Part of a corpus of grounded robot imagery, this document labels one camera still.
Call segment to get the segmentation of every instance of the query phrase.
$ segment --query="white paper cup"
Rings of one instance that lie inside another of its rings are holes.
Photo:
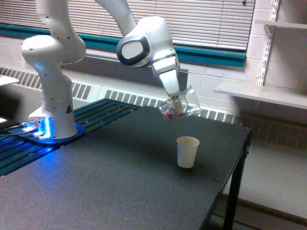
[[[182,168],[192,168],[199,140],[192,137],[177,138],[177,164]]]

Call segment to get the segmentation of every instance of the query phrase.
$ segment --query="blue mounting plate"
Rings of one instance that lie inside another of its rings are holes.
[[[49,139],[49,140],[41,140],[38,139],[36,137],[34,137],[33,135],[29,134],[29,133],[25,133],[25,134],[17,134],[16,136],[28,140],[29,142],[33,142],[36,144],[40,144],[40,145],[44,145],[44,146],[62,146],[62,145],[66,145],[78,138],[80,138],[81,136],[84,135],[84,128],[81,125],[76,124],[76,128],[77,128],[77,133],[76,135],[70,137],[70,138],[64,138],[64,139]],[[8,133],[10,134],[15,134],[15,133],[21,133],[24,132],[22,130],[22,128],[15,128],[15,129],[11,129]]]

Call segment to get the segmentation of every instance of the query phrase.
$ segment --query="shelf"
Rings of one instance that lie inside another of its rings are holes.
[[[256,23],[257,24],[263,24],[263,25],[272,25],[272,26],[277,26],[277,27],[284,27],[284,28],[307,29],[307,24],[271,22],[271,21],[262,21],[262,20],[256,20]]]
[[[307,95],[294,90],[228,80],[213,91],[236,97],[307,109]]]
[[[7,77],[0,74],[0,86],[19,82],[16,78]]]

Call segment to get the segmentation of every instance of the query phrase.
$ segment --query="window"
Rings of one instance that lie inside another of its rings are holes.
[[[246,51],[255,0],[128,0],[138,21],[163,17],[174,44]],[[94,0],[69,0],[76,32],[122,37],[114,19]],[[0,23],[39,28],[35,0],[1,0]]]

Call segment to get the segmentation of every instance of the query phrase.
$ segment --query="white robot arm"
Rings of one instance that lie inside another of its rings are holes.
[[[77,133],[71,80],[60,66],[83,59],[85,44],[71,25],[67,0],[36,0],[36,8],[51,36],[27,38],[22,46],[24,59],[38,72],[43,87],[43,105],[30,114],[29,120],[47,119],[48,132],[33,133],[39,139],[69,138]]]
[[[163,18],[142,18],[136,24],[126,0],[95,0],[116,20],[124,38],[117,45],[117,56],[124,65],[141,67],[151,63],[170,97],[180,94],[177,79],[179,61],[172,37]]]

